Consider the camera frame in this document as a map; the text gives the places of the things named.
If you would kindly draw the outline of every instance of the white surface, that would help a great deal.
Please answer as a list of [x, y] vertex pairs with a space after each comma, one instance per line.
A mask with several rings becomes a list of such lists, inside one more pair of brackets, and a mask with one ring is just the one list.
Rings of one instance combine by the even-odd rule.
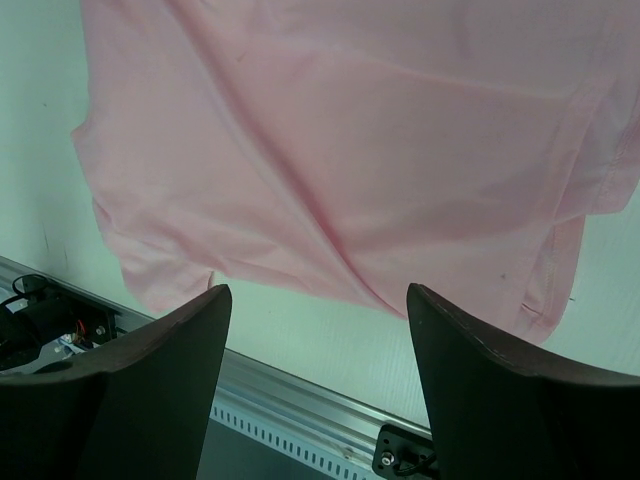
[[[102, 244], [69, 137], [87, 110], [77, 0], [0, 2], [0, 255], [140, 305]], [[640, 194], [587, 224], [574, 302], [546, 346], [640, 375]], [[408, 324], [364, 308], [230, 281], [228, 346], [420, 423]]]

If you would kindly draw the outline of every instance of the gray floor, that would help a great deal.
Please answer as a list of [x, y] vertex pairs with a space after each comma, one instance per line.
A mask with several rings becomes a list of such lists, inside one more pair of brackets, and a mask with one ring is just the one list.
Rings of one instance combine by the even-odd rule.
[[209, 420], [197, 480], [325, 480], [328, 477]]

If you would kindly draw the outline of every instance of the metal frame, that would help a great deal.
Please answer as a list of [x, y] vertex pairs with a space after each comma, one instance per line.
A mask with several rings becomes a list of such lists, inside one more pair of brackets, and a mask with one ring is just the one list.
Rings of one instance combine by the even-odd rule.
[[[40, 273], [0, 257], [0, 287]], [[119, 312], [116, 325], [134, 330], [151, 317], [51, 277]], [[385, 424], [431, 438], [422, 426], [226, 350], [211, 418], [336, 479], [371, 480], [371, 462]]]

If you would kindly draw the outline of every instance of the screw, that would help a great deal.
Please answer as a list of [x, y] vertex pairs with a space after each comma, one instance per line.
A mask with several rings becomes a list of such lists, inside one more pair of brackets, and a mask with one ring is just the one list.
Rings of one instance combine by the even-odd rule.
[[396, 457], [393, 456], [393, 453], [386, 451], [386, 452], [382, 452], [380, 461], [385, 467], [388, 467], [389, 465], [391, 465], [393, 462], [396, 461]]

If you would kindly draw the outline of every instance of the pink fabric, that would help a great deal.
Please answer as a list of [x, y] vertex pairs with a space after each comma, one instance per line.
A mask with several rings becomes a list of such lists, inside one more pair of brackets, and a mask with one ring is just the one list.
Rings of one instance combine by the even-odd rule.
[[155, 310], [212, 271], [538, 342], [640, 175], [637, 0], [84, 0], [74, 132]]

